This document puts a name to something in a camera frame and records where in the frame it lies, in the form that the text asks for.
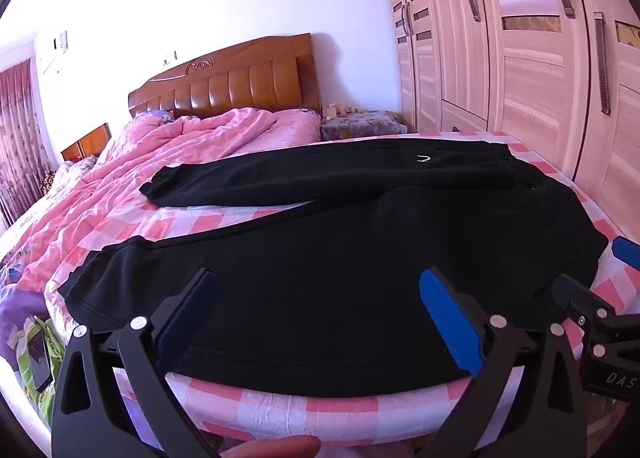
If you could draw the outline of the operator hand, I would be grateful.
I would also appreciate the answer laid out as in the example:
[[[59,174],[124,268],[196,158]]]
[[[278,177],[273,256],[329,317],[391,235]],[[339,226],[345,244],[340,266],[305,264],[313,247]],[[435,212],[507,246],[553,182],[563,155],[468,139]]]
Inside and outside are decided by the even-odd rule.
[[[321,450],[321,441],[301,435],[275,440],[254,440],[225,450],[222,458],[314,458]]]

